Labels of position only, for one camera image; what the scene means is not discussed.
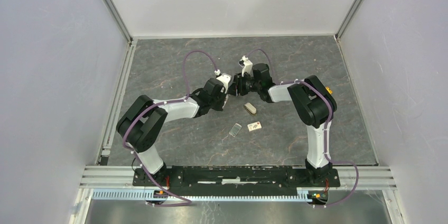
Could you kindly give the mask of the beige stapler base half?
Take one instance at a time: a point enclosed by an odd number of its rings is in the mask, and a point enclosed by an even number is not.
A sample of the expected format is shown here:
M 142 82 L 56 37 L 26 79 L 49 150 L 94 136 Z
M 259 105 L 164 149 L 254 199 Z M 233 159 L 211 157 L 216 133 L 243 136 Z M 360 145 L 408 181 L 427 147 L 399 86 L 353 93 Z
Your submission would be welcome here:
M 249 102 L 244 104 L 244 109 L 252 116 L 255 116 L 257 114 L 257 109 Z

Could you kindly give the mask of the white staple tray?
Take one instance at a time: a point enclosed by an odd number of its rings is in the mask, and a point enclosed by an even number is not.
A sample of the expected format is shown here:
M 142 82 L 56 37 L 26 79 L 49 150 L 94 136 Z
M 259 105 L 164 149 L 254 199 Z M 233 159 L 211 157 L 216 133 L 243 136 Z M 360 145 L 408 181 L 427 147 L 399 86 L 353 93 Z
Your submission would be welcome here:
M 239 131 L 241 130 L 241 128 L 242 128 L 242 126 L 240 124 L 235 123 L 233 125 L 233 127 L 231 128 L 231 130 L 229 132 L 229 135 L 232 136 L 232 137 L 236 137 L 237 134 L 239 133 Z

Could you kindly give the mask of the white staple box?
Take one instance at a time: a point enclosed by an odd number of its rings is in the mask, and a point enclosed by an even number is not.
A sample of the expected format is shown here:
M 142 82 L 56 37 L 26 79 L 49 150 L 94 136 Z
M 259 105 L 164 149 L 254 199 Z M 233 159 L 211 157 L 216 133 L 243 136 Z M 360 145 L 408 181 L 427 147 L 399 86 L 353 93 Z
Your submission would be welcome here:
M 255 130 L 259 130 L 262 128 L 262 125 L 260 122 L 254 122 L 254 123 L 250 123 L 247 125 L 247 128 L 250 132 L 255 131 Z

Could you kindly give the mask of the white stapler top half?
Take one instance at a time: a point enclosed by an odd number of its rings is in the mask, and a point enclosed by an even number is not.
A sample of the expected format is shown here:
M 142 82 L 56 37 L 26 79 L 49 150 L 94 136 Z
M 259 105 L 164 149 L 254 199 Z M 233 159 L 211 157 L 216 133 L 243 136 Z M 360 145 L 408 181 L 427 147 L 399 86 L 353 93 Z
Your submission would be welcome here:
M 227 93 L 226 93 L 226 97 L 225 97 L 225 102 L 224 105 L 227 103 L 227 101 L 229 100 L 230 96 L 234 96 L 235 95 L 235 87 L 232 85 L 228 88 Z

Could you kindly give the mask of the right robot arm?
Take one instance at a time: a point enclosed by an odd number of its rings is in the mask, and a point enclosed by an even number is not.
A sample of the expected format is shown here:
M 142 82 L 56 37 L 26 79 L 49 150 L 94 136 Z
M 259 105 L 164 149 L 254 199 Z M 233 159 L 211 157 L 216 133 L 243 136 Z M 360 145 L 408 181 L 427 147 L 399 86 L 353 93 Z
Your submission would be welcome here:
M 332 171 L 329 155 L 329 129 L 337 104 L 317 76 L 275 84 L 269 66 L 240 60 L 242 72 L 234 76 L 230 94 L 244 96 L 250 92 L 267 103 L 291 101 L 307 128 L 308 153 L 305 160 L 305 179 L 318 186 Z

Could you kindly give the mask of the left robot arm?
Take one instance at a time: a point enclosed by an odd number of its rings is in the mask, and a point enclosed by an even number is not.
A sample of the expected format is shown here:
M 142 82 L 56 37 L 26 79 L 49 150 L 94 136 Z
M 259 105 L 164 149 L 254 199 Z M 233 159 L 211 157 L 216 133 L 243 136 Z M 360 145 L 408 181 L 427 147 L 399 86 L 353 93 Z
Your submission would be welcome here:
M 225 73 L 210 78 L 204 87 L 181 99 L 153 100 L 141 95 L 120 118 L 116 131 L 122 137 L 123 147 L 141 162 L 145 177 L 152 185 L 161 185 L 166 179 L 166 164 L 155 147 L 163 125 L 178 119 L 198 118 L 210 110 L 223 111 L 230 80 L 231 76 Z

